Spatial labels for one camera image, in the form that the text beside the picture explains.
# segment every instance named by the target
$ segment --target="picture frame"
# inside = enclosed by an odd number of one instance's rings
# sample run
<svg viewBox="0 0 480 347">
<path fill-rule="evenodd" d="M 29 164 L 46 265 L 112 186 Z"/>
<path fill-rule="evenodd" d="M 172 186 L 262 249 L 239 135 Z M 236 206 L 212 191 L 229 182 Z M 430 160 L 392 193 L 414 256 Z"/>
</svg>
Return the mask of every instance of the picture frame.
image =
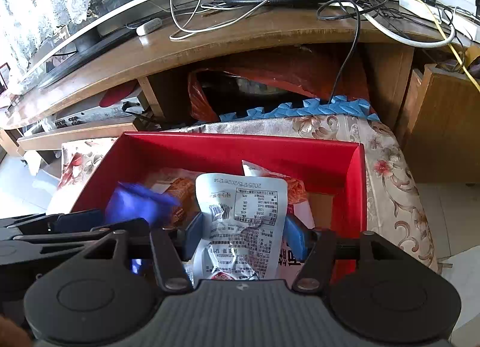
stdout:
<svg viewBox="0 0 480 347">
<path fill-rule="evenodd" d="M 10 75 L 10 66 L 4 63 L 0 66 L 0 93 L 5 91 L 8 87 L 8 80 Z"/>
</svg>

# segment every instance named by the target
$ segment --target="lace curtain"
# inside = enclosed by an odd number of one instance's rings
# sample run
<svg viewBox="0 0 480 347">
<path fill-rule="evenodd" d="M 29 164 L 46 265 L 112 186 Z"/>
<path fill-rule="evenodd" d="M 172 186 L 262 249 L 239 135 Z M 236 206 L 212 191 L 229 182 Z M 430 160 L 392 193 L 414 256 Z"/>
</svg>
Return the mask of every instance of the lace curtain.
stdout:
<svg viewBox="0 0 480 347">
<path fill-rule="evenodd" d="M 45 39 L 70 21 L 86 19 L 90 0 L 0 0 L 0 34 L 4 35 L 16 64 L 11 76 L 17 80 L 27 71 L 28 61 Z"/>
</svg>

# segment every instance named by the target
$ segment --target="barcode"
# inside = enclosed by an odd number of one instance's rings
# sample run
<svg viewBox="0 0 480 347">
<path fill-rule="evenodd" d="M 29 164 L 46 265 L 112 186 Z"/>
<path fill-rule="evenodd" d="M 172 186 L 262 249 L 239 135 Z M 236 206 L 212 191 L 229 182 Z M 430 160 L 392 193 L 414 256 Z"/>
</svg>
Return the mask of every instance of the barcode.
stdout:
<svg viewBox="0 0 480 347">
<path fill-rule="evenodd" d="M 210 205 L 210 214 L 212 215 L 212 221 L 216 221 L 219 218 L 229 218 L 230 207 L 222 203 L 221 205 Z"/>
</svg>

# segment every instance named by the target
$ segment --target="blue foam mat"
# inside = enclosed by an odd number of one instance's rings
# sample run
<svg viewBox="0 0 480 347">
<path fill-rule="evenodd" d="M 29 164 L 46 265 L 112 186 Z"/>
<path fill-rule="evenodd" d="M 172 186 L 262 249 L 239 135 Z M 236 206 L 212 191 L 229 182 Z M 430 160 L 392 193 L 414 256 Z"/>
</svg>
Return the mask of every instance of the blue foam mat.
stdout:
<svg viewBox="0 0 480 347">
<path fill-rule="evenodd" d="M 347 101 L 346 96 L 334 96 L 332 102 L 326 105 L 321 105 L 319 98 L 311 98 L 303 101 L 303 108 L 292 108 L 292 103 L 287 102 L 280 104 L 278 108 L 273 109 L 270 113 L 265 113 L 263 107 L 258 107 L 247 110 L 247 116 L 241 118 L 237 117 L 236 112 L 221 114 L 220 121 L 224 123 L 236 120 L 259 120 L 329 114 L 348 114 L 362 119 L 380 121 L 376 113 L 369 113 L 370 103 L 366 99 Z"/>
</svg>

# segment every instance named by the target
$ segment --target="white packaging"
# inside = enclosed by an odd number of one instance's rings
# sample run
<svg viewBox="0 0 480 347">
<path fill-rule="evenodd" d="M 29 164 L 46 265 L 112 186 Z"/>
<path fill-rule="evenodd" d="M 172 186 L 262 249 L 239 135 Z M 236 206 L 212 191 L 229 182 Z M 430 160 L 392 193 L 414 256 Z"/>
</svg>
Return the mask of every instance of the white packaging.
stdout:
<svg viewBox="0 0 480 347">
<path fill-rule="evenodd" d="M 299 179 L 287 175 L 268 171 L 266 168 L 242 160 L 243 172 L 247 177 L 275 177 L 284 178 L 288 185 L 289 213 L 293 213 L 308 229 L 315 227 L 314 217 L 311 214 L 310 204 L 307 198 L 305 185 Z M 303 267 L 303 263 L 297 261 L 292 250 L 283 239 L 278 256 L 276 278 L 285 279 L 289 286 L 292 286 L 297 274 Z"/>
<path fill-rule="evenodd" d="M 196 180 L 204 214 L 194 256 L 198 279 L 274 279 L 287 213 L 283 179 L 209 173 Z"/>
</svg>

